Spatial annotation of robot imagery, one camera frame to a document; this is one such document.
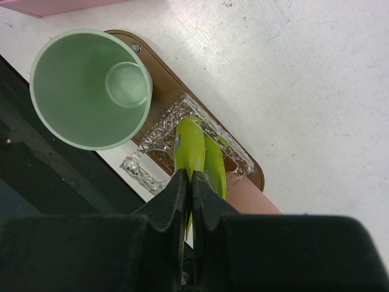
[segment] scratched surface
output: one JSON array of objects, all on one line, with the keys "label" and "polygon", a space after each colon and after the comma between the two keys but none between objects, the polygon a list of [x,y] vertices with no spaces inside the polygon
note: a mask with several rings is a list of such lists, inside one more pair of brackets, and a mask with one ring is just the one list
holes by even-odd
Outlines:
[{"label": "scratched surface", "polygon": [[[285,213],[360,220],[389,263],[386,0],[131,0],[35,19],[0,9],[0,54],[24,78],[50,37],[129,30],[260,163]],[[100,154],[118,166],[132,143]]]}]

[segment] green cup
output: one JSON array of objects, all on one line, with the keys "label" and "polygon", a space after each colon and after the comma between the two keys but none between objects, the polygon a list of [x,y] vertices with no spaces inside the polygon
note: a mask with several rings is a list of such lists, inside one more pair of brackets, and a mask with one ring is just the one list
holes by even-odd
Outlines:
[{"label": "green cup", "polygon": [[153,83],[138,56],[108,33],[74,30],[48,42],[32,66],[30,91],[43,124],[81,149],[106,150],[144,124]]}]

